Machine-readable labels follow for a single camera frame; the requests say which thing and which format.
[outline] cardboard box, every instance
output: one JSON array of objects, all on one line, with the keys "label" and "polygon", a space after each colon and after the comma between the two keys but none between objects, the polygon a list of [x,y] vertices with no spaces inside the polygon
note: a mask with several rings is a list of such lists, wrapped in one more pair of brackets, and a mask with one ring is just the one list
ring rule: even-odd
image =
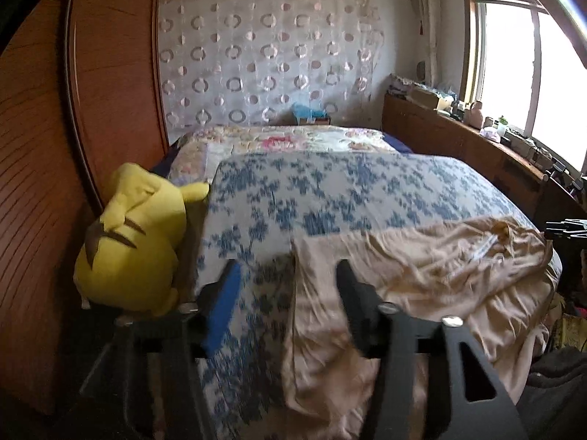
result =
[{"label": "cardboard box", "polygon": [[299,120],[299,125],[330,125],[331,124],[330,117],[316,117],[315,119],[311,119],[308,121],[307,118],[302,117]]},{"label": "cardboard box", "polygon": [[533,145],[528,143],[526,139],[514,134],[513,132],[507,131],[506,137],[512,141],[511,149],[516,153],[520,154],[525,159],[529,159],[530,155],[533,154]]},{"label": "cardboard box", "polygon": [[445,111],[453,102],[453,98],[450,96],[442,98],[434,92],[427,91],[426,89],[415,85],[408,90],[406,99],[422,107],[432,109],[433,111],[436,109]]}]

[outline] clutter on cabinet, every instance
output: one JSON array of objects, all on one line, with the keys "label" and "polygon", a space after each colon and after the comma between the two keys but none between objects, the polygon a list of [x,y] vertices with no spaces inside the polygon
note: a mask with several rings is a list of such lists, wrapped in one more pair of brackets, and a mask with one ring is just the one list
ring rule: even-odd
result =
[{"label": "clutter on cabinet", "polygon": [[542,147],[532,147],[528,161],[542,172],[546,172],[553,166],[553,156]]},{"label": "clutter on cabinet", "polygon": [[458,122],[463,122],[465,119],[465,109],[462,102],[453,104],[453,113],[450,115],[452,119]]},{"label": "clutter on cabinet", "polygon": [[450,107],[451,107],[451,113],[454,113],[457,109],[459,109],[459,104],[461,103],[461,101],[459,101],[459,98],[456,97],[453,99],[453,102],[451,102]]},{"label": "clutter on cabinet", "polygon": [[495,127],[484,127],[480,130],[479,133],[481,134],[482,137],[485,137],[485,139],[489,139],[492,142],[497,142],[497,143],[501,142],[501,137],[497,133],[497,129]]},{"label": "clutter on cabinet", "polygon": [[508,127],[507,137],[511,140],[511,149],[516,153],[520,154],[525,159],[530,158],[530,152],[532,147],[535,147],[535,143],[532,139],[526,139],[518,131]]},{"label": "clutter on cabinet", "polygon": [[565,179],[563,177],[566,170],[566,165],[560,160],[553,159],[553,167],[551,170],[547,170],[545,176],[557,181],[559,185],[565,186]]},{"label": "clutter on cabinet", "polygon": [[483,103],[481,101],[473,102],[469,109],[465,110],[465,124],[474,127],[475,129],[483,128],[483,114],[481,109]]},{"label": "clutter on cabinet", "polygon": [[[577,200],[577,202],[579,202],[581,204],[581,206],[585,210],[587,210],[587,176],[583,175],[578,180],[580,180],[580,183],[582,184],[581,188],[576,196],[573,195],[573,193],[571,193],[571,195],[573,195],[575,197],[575,199]],[[587,267],[585,270],[585,281],[587,282]]]},{"label": "clutter on cabinet", "polygon": [[451,102],[453,102],[452,96],[442,96],[425,87],[423,88],[416,85],[408,90],[406,99],[432,110],[445,110],[447,107],[450,107]]},{"label": "clutter on cabinet", "polygon": [[395,74],[390,75],[387,92],[433,110],[446,110],[454,101],[454,96],[448,93]]},{"label": "clutter on cabinet", "polygon": [[566,191],[570,193],[571,197],[574,197],[579,203],[582,204],[582,192],[585,189],[585,181],[587,177],[579,177],[572,181],[571,185],[566,188]]}]

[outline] window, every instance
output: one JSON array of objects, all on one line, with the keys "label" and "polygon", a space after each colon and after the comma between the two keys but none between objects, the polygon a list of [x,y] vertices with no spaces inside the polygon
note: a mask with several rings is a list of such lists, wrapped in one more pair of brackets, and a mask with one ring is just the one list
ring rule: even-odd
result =
[{"label": "window", "polygon": [[506,117],[572,175],[587,170],[587,70],[568,38],[537,0],[468,2],[461,97],[482,101],[484,116]]}]

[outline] dark cloth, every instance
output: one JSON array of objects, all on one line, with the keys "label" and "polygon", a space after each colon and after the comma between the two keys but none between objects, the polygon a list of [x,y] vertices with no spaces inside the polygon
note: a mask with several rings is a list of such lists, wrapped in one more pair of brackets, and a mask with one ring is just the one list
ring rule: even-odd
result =
[{"label": "dark cloth", "polygon": [[518,405],[530,440],[574,440],[587,434],[587,353],[574,347],[532,365]]},{"label": "dark cloth", "polygon": [[385,140],[389,145],[391,145],[397,152],[402,154],[413,154],[414,151],[407,147],[407,145],[401,140],[396,139],[395,137],[389,135],[388,133],[383,133],[383,140]]},{"label": "dark cloth", "polygon": [[160,161],[155,167],[151,168],[149,172],[158,175],[159,177],[167,178],[169,172],[171,171],[171,165],[177,157],[177,154],[180,153],[179,148],[177,147],[177,142],[174,143],[171,147],[169,147],[169,151],[166,156]]}]

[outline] wooden dresser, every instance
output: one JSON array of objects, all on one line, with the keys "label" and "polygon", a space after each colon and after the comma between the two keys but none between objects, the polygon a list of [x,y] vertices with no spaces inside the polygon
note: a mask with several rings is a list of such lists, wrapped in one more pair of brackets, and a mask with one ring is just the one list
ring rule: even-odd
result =
[{"label": "wooden dresser", "polygon": [[416,154],[462,160],[533,219],[543,174],[514,151],[481,137],[472,127],[389,94],[385,96],[382,126]]}]

